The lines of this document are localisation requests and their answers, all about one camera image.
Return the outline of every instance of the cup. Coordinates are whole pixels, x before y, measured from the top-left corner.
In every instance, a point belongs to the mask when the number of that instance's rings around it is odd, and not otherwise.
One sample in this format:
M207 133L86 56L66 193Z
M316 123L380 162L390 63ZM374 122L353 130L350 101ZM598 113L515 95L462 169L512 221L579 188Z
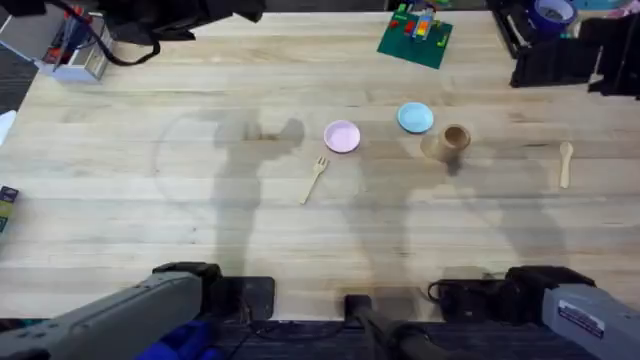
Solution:
M457 159L471 143L469 131L462 125L449 125L437 136L425 136L420 149L426 157L449 163Z

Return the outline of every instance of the wooden tabletop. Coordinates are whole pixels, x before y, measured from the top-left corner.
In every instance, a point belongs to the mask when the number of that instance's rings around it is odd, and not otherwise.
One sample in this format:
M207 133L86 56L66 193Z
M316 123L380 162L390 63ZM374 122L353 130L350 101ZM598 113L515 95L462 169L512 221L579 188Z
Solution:
M0 147L0 183L21 191L0 238L0 317L54 316L173 261L274 277L281 319L337 318L346 293L429 319L430 281L522 264L569 266L640 306L639 103L510 88L486 12L439 14L455 25L440 70L378 54L389 16L234 18L109 66L100 86L37 76ZM397 126L407 101L431 107L431 134L469 129L457 174ZM324 146L337 119L362 132L352 154ZM331 163L301 206L320 155Z

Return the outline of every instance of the tape roll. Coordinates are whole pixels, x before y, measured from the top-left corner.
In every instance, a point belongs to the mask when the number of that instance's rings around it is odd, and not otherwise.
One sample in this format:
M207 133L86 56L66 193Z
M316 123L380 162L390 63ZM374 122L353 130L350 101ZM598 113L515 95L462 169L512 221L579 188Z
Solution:
M536 30L547 36L562 33L577 17L575 6L565 0L535 0L529 11Z

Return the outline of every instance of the label sticker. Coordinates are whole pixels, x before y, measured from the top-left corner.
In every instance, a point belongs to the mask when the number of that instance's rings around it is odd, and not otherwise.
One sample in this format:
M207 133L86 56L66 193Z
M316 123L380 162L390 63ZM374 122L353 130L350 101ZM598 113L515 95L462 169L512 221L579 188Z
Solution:
M599 339L602 339L604 336L604 321L564 300L558 301L558 315L578 325Z

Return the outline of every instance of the fork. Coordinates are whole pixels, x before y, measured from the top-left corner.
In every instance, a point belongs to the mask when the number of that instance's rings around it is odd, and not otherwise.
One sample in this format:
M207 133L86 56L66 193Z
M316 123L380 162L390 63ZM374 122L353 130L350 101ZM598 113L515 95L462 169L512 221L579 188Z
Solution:
M311 190L313 190L313 186L316 184L316 181L318 181L318 176L324 172L327 165L329 165L329 160L324 156L320 156L318 160L316 160L316 163L313 164L313 181L311 182L311 186L309 186L309 190L305 196L300 200L301 205L307 203L307 199L309 199L309 195L311 195Z

